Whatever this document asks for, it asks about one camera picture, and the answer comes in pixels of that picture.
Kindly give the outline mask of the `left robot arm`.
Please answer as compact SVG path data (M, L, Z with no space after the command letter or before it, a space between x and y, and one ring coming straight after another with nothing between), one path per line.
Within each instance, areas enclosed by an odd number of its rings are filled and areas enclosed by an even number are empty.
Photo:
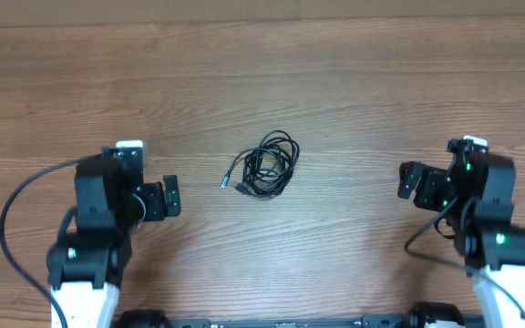
M147 183L131 156L100 156L76 166L77 204L67 214L46 257L56 322L65 327L109 327L132 255L131 235L144 222L181 213L179 181Z

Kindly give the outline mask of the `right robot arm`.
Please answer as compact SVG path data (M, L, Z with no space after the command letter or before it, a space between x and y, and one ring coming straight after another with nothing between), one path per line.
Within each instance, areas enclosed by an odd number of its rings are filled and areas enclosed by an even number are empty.
M409 255L458 268L471 277L488 327L525 327L525 228L512 224L516 168L487 152L456 154L448 169L416 161L399 168L398 195L434 217L405 243ZM445 222L462 261L416 251L412 244Z

